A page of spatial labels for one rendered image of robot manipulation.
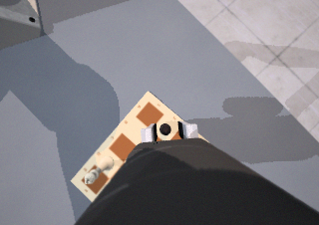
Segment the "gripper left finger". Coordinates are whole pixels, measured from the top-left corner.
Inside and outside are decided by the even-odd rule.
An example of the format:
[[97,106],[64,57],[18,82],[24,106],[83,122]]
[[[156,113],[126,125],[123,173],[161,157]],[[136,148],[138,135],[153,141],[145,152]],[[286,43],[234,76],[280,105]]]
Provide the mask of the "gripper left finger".
[[157,141],[158,139],[157,124],[152,123],[147,128],[142,128],[141,138],[142,138],[142,142]]

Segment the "white king chess piece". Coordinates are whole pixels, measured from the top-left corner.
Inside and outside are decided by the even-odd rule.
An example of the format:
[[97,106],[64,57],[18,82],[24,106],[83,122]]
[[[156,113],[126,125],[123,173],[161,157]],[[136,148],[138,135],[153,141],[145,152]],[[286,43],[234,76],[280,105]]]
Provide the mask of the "white king chess piece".
[[99,174],[102,173],[104,170],[109,171],[114,167],[114,160],[110,156],[105,156],[101,159],[100,165],[87,173],[85,175],[85,183],[92,184],[94,181],[99,177]]

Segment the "black chess piece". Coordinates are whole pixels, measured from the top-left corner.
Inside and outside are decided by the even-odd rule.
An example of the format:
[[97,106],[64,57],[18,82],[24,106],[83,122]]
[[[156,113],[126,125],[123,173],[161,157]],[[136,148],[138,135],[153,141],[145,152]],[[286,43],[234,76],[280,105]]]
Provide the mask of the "black chess piece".
[[160,127],[159,127],[159,132],[163,135],[169,135],[171,132],[171,127],[169,124],[167,123],[163,123]]

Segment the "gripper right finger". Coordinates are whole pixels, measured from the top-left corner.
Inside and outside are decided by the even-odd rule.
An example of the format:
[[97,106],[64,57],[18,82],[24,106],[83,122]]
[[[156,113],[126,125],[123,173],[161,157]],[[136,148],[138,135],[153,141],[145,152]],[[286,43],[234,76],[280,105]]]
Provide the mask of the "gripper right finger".
[[198,137],[197,124],[178,121],[178,133],[181,139]]

